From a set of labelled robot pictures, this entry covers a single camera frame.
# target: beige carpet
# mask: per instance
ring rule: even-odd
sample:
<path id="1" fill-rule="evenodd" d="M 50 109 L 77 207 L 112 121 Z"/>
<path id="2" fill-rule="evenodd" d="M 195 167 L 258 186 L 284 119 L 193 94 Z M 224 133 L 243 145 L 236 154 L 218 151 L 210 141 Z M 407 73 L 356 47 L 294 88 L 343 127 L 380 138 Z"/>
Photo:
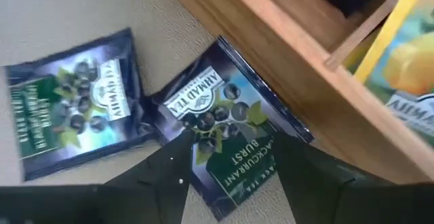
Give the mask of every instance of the beige carpet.
<path id="1" fill-rule="evenodd" d="M 69 49 L 130 26 L 147 94 L 181 72 L 212 42 L 177 0 L 0 0 L 0 64 L 17 64 Z M 4 73 L 0 83 L 0 185 L 21 183 Z M 25 184 L 103 183 L 159 148 L 149 143 Z M 184 224 L 216 223 L 192 188 Z M 275 176 L 221 223 L 295 223 Z"/>

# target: blackcurrant burst tea sachet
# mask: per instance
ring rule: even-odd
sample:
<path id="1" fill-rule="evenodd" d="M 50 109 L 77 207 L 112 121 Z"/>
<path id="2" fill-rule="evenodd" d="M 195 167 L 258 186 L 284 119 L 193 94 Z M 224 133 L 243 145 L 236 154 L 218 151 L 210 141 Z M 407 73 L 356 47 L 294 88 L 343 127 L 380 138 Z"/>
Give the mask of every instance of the blackcurrant burst tea sachet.
<path id="1" fill-rule="evenodd" d="M 156 135 L 129 29 L 5 69 L 26 180 Z"/>
<path id="2" fill-rule="evenodd" d="M 275 172 L 277 131 L 313 139 L 223 38 L 152 100 L 166 142 L 176 143 L 183 130 L 195 132 L 192 184 L 219 220 Z"/>

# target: ahmad tea logo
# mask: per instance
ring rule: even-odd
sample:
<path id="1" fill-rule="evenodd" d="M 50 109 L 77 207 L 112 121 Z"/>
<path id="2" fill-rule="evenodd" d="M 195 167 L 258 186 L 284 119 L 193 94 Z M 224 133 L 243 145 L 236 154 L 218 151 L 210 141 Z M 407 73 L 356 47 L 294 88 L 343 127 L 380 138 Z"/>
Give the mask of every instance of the ahmad tea logo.
<path id="1" fill-rule="evenodd" d="M 434 136 L 434 94 L 411 98 L 394 94 L 386 104 L 407 126 Z"/>
<path id="2" fill-rule="evenodd" d="M 111 121 L 130 115 L 125 91 L 123 90 L 119 60 L 110 60 L 99 66 L 100 79 L 92 88 L 92 100 L 105 108 Z"/>
<path id="3" fill-rule="evenodd" d="M 191 80 L 179 92 L 167 100 L 164 105 L 176 118 L 186 113 L 203 113 L 214 104 L 214 90 L 223 84 L 222 78 L 208 67 Z"/>

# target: wooden box compartment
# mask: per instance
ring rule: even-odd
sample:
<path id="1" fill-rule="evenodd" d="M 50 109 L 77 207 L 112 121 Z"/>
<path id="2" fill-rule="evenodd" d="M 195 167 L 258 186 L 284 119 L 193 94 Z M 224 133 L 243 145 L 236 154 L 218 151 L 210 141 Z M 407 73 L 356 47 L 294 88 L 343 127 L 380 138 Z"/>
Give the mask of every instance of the wooden box compartment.
<path id="1" fill-rule="evenodd" d="M 394 8 L 345 18 L 326 0 L 179 0 L 223 35 L 335 157 L 396 183 L 434 179 L 434 150 L 339 63 Z"/>

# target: wooden edge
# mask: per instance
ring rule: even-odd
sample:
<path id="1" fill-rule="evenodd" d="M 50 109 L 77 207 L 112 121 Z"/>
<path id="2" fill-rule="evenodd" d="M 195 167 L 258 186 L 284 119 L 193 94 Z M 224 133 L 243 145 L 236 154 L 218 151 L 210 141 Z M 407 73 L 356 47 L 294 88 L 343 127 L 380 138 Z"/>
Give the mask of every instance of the wooden edge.
<path id="1" fill-rule="evenodd" d="M 327 70 L 328 53 L 271 0 L 181 2 L 214 35 L 237 46 L 320 148 L 396 183 L 434 179 L 433 151 L 342 67 Z"/>
<path id="2" fill-rule="evenodd" d="M 359 45 L 395 8 L 399 0 L 386 0 L 365 22 L 360 25 L 333 53 L 325 60 L 327 69 L 335 71 L 345 58 Z"/>

